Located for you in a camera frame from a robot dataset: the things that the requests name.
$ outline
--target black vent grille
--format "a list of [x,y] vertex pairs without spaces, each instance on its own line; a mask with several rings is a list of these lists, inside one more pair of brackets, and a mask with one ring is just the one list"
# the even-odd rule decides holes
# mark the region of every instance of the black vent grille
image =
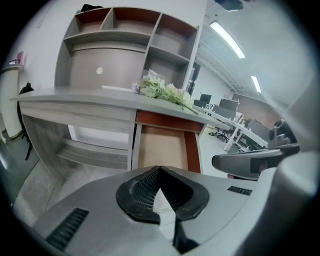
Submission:
[[84,222],[89,211],[75,208],[52,233],[46,238],[46,241],[55,248],[64,251],[75,233]]
[[204,186],[165,166],[154,166],[121,184],[116,191],[116,200],[133,220],[160,224],[160,216],[153,212],[159,189],[182,221],[197,217],[209,201]]
[[153,209],[156,194],[159,191],[159,170],[156,170],[134,185],[132,196],[134,200],[147,209]]
[[237,187],[237,186],[231,186],[227,190],[235,192],[235,193],[239,193],[242,195],[246,195],[246,196],[250,196],[250,194],[252,192],[252,190],[250,190],[250,189],[245,189],[245,188],[241,188],[241,187]]

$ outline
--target gray floor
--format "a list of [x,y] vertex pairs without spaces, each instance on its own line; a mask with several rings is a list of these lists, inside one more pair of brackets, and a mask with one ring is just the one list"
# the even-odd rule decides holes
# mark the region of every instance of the gray floor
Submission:
[[21,139],[22,135],[20,135],[10,139],[7,132],[4,132],[3,136],[6,138],[6,144],[0,140],[0,177],[9,203],[14,204],[21,187],[39,157],[32,149],[29,159],[25,161],[29,148],[26,137]]
[[226,178],[227,174],[225,172],[215,169],[211,164],[213,156],[224,155],[227,153],[223,150],[226,145],[225,140],[215,136],[210,136],[208,133],[204,132],[200,137],[199,143],[203,174]]
[[[216,170],[211,164],[214,155],[226,154],[223,151],[226,143],[207,133],[203,133],[199,142],[203,174],[226,178],[226,173]],[[119,170],[79,164],[71,168],[67,181],[61,186],[43,163],[39,161],[19,192],[13,210],[18,218],[32,226],[41,214],[83,185],[117,174],[119,174]],[[175,227],[175,213],[163,193],[159,193],[153,210],[160,214],[160,230],[171,241]]]

